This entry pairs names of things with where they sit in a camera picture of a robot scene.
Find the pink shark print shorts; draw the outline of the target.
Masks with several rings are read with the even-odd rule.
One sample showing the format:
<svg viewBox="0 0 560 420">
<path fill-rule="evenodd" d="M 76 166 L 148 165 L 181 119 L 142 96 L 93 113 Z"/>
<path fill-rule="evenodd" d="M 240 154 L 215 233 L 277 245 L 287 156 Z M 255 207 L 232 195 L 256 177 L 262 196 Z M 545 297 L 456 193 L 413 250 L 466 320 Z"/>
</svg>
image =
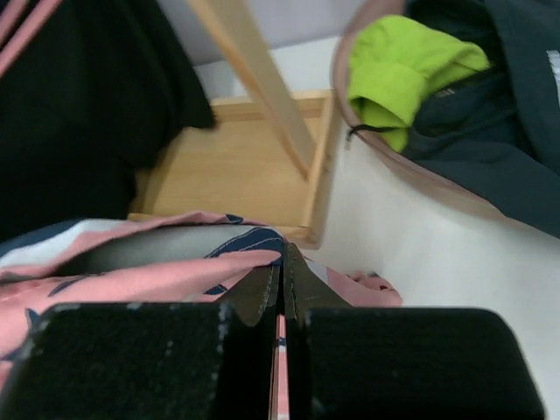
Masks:
<svg viewBox="0 0 560 420">
<path fill-rule="evenodd" d="M 1 246 L 4 419 L 278 419 L 289 415 L 284 247 L 231 214 L 73 220 Z M 377 275 L 304 257 L 354 307 L 398 307 Z M 227 292 L 281 269 L 276 313 L 244 325 Z"/>
</svg>

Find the wooden clothes rack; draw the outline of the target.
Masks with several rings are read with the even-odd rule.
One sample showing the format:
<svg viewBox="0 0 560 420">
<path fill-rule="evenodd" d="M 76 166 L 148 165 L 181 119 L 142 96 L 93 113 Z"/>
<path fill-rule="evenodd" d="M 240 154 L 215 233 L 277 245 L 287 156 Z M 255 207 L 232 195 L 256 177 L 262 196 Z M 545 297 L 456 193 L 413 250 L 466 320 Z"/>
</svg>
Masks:
<svg viewBox="0 0 560 420">
<path fill-rule="evenodd" d="M 215 129 L 185 129 L 154 169 L 138 174 L 130 218 L 235 214 L 317 249 L 340 138 L 333 93 L 287 88 L 243 1 L 193 1 L 191 8 L 246 95 L 214 99 Z"/>
</svg>

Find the lime green shorts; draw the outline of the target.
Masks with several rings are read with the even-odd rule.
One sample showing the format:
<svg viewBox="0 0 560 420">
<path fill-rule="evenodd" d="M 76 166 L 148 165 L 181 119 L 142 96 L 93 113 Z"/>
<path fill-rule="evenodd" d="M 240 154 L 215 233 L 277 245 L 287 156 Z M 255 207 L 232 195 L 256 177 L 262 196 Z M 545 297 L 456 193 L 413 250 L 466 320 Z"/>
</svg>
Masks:
<svg viewBox="0 0 560 420">
<path fill-rule="evenodd" d="M 401 152 L 422 102 L 490 67 L 483 50 L 402 15 L 361 30 L 348 61 L 346 99 L 360 121 Z"/>
</svg>

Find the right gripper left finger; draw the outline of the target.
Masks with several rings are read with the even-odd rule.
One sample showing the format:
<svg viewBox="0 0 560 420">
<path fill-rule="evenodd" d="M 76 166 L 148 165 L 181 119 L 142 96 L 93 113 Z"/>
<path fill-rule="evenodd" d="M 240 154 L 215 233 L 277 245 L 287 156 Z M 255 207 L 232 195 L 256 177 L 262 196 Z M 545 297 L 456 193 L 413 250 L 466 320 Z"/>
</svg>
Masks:
<svg viewBox="0 0 560 420">
<path fill-rule="evenodd" d="M 276 313 L 281 269 L 257 267 L 227 292 L 227 302 L 241 322 L 256 326 L 269 312 Z"/>
</svg>

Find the brown translucent plastic basket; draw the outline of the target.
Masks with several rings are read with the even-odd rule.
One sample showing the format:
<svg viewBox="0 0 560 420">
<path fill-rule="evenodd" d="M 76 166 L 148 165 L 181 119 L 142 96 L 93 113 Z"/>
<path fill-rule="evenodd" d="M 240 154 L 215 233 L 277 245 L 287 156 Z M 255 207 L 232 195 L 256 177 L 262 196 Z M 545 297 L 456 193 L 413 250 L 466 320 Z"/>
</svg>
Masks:
<svg viewBox="0 0 560 420">
<path fill-rule="evenodd" d="M 481 197 L 406 158 L 404 150 L 392 150 L 382 138 L 382 133 L 363 124 L 347 102 L 348 61 L 358 33 L 386 15 L 402 15 L 414 19 L 407 12 L 409 2 L 411 1 L 366 1 L 354 14 L 339 42 L 332 64 L 332 82 L 343 118 L 349 127 L 349 135 L 358 137 L 371 147 L 395 175 L 435 200 L 461 212 L 487 219 L 510 219 Z"/>
</svg>

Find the black shorts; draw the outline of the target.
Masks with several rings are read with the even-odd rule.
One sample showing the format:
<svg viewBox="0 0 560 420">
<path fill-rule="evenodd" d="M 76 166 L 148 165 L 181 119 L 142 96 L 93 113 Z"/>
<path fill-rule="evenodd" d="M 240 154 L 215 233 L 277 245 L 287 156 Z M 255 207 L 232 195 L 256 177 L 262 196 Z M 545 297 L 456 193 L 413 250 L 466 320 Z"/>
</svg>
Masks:
<svg viewBox="0 0 560 420">
<path fill-rule="evenodd" d="M 215 119 L 156 1 L 63 1 L 1 72 L 1 237 L 124 219 L 136 173 Z"/>
</svg>

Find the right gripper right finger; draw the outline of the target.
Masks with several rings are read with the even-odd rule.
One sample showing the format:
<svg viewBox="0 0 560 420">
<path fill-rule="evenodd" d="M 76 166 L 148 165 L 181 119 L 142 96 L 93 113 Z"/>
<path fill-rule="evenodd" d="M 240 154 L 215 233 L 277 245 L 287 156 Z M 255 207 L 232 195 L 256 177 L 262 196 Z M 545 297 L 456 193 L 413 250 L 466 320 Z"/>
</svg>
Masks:
<svg viewBox="0 0 560 420">
<path fill-rule="evenodd" d="M 309 268 L 299 248 L 291 242 L 283 251 L 283 301 L 288 328 L 302 328 L 310 309 L 350 306 Z"/>
</svg>

